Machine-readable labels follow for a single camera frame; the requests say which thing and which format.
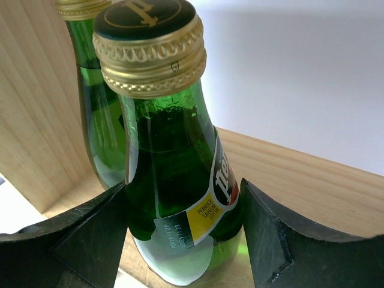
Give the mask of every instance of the wooden panel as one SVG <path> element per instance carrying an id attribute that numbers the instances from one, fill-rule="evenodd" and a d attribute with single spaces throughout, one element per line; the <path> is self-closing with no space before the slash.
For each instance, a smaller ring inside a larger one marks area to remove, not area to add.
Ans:
<path id="1" fill-rule="evenodd" d="M 238 181 L 246 178 L 280 203 L 329 227 L 359 236 L 384 234 L 384 177 L 219 129 Z M 93 174 L 53 205 L 52 217 L 102 192 Z M 241 242 L 245 250 L 245 239 Z M 170 288 L 151 272 L 128 233 L 121 269 L 150 288 Z M 249 258 L 239 253 L 215 288 L 251 288 Z"/>
<path id="2" fill-rule="evenodd" d="M 2 0 L 0 27 L 0 172 L 44 211 L 91 169 L 70 37 L 53 0 Z"/>

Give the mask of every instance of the bottle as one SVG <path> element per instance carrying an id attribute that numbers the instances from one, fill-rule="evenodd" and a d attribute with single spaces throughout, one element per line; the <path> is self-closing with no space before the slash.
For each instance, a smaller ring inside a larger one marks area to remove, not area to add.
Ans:
<path id="1" fill-rule="evenodd" d="M 127 132 L 127 217 L 163 280 L 208 287 L 237 253 L 236 179 L 205 105 L 203 25 L 185 0 L 128 0 L 103 10 L 94 47 L 119 94 Z"/>
<path id="2" fill-rule="evenodd" d="M 95 16 L 110 0 L 56 0 L 76 57 L 83 137 L 92 168 L 104 189 L 125 178 L 126 138 L 118 95 L 105 83 L 92 45 Z"/>

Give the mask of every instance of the white wall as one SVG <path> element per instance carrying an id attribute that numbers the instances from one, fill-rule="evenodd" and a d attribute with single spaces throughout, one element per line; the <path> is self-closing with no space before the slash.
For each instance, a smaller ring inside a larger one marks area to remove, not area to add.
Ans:
<path id="1" fill-rule="evenodd" d="M 281 2 L 192 0 L 212 121 L 384 175 L 384 1 Z"/>

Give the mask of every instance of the wooden shelf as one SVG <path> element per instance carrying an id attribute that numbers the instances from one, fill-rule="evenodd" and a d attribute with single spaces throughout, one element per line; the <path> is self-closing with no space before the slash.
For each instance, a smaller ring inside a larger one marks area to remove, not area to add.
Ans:
<path id="1" fill-rule="evenodd" d="M 384 177 L 285 147 L 219 129 L 238 181 L 246 178 L 275 200 L 331 228 L 370 237 L 384 234 Z M 52 217 L 103 192 L 93 172 L 44 214 Z M 246 251 L 243 238 L 241 251 Z M 127 234 L 121 269 L 150 288 L 168 288 L 140 257 Z M 246 253 L 238 253 L 231 269 L 214 287 L 252 288 Z"/>

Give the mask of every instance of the bottle neck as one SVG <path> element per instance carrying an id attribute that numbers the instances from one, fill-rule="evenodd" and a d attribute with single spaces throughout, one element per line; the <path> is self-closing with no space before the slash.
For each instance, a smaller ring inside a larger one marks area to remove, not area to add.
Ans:
<path id="1" fill-rule="evenodd" d="M 94 19 L 65 21 L 70 33 L 76 62 L 83 68 L 100 69 L 92 43 Z"/>
<path id="2" fill-rule="evenodd" d="M 214 137 L 200 80 L 177 94 L 150 100 L 120 95 L 120 102 L 131 147 L 169 152 Z"/>

